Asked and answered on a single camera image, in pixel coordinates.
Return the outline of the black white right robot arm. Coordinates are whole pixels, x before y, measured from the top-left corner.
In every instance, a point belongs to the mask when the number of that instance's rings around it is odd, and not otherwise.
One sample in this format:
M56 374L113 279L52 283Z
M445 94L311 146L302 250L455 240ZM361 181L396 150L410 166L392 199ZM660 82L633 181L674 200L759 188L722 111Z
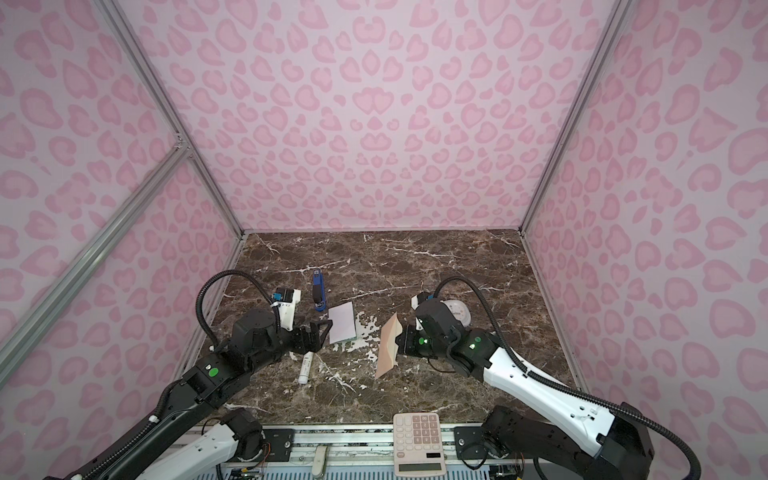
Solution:
M443 301L426 299L415 315L414 325L391 318L382 328L381 367L391 369L398 356L444 360L455 373L513 396L540 416L531 419L497 406L471 450L546 460L583 479L648 477L654 450L645 426L568 394L566 385L550 376L535 380L539 369L513 361L497 334L465 326Z

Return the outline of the pink white calculator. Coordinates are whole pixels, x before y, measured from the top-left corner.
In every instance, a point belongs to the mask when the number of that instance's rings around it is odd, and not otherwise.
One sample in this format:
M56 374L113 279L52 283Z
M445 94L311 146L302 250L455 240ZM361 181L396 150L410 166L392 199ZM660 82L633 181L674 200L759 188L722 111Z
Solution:
M394 472L398 478L437 478L447 473L442 430L436 413L393 417Z

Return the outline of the peach pink envelope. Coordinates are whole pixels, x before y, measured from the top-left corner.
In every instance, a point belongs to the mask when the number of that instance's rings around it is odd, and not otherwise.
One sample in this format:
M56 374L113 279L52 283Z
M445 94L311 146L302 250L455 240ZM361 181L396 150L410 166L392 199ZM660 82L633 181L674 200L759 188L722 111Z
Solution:
M381 328L375 379L384 376L397 364L398 345L396 338L402 332L403 327L396 314L393 314Z

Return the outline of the white glue stick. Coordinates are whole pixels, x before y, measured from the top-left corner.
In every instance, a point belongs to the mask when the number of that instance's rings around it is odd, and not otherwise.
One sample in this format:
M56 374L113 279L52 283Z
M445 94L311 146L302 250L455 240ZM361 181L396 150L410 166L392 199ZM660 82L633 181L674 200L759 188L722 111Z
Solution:
M311 367L312 367L313 359L314 359L314 354L312 352L308 352L303 356L302 364L300 367L300 372L297 380L299 385L308 384L310 375L311 375Z

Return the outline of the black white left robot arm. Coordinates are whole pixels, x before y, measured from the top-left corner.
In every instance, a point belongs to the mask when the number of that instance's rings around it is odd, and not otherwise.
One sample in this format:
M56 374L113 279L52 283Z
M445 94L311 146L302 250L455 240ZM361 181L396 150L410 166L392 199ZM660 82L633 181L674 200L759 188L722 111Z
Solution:
M283 328L277 311L254 308L231 336L162 391L155 408L102 453L66 479L136 479L175 441L250 384L259 370L290 352L318 352L332 320Z

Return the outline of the small white alarm clock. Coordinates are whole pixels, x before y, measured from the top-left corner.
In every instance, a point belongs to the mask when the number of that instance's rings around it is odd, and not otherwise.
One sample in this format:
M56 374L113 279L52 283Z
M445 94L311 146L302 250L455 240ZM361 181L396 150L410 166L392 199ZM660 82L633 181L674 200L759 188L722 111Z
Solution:
M471 325L472 317L469 307L461 300L443 300L452 315L465 327Z

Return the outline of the diagonal aluminium frame bar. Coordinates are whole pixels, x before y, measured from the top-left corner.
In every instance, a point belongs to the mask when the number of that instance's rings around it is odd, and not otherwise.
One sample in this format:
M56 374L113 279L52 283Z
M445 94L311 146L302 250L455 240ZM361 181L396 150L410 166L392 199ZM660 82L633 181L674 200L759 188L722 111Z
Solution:
M112 217L39 296L1 346L1 384L6 385L106 258L154 201L188 157L188 144L179 142Z

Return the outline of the white letter paper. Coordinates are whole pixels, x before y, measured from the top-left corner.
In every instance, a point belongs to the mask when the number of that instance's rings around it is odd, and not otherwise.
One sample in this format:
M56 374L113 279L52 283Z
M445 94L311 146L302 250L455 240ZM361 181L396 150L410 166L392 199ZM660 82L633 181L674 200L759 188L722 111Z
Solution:
M332 327L329 331L328 341L336 344L352 340L357 337L356 319L352 302L332 307L328 311Z

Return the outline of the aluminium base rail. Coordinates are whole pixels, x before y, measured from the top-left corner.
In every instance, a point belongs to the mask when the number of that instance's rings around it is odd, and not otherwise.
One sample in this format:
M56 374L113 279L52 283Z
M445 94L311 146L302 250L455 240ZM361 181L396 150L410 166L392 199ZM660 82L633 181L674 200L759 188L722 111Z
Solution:
M576 479L559 464L528 454L485 455L477 423L441 427L447 473L421 479ZM313 479L318 445L328 446L324 479L411 479L394 472L393 425L273 425L268 457L241 460L234 434L223 425L190 431L139 475L140 479Z

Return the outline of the white clip on rail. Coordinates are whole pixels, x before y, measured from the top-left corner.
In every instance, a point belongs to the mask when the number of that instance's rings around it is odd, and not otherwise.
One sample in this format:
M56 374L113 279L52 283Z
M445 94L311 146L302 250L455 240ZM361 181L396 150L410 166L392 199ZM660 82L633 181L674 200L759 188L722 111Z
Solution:
M315 449L315 454L311 467L311 476L314 480L323 480L326 473L326 463L328 456L328 446L318 445Z

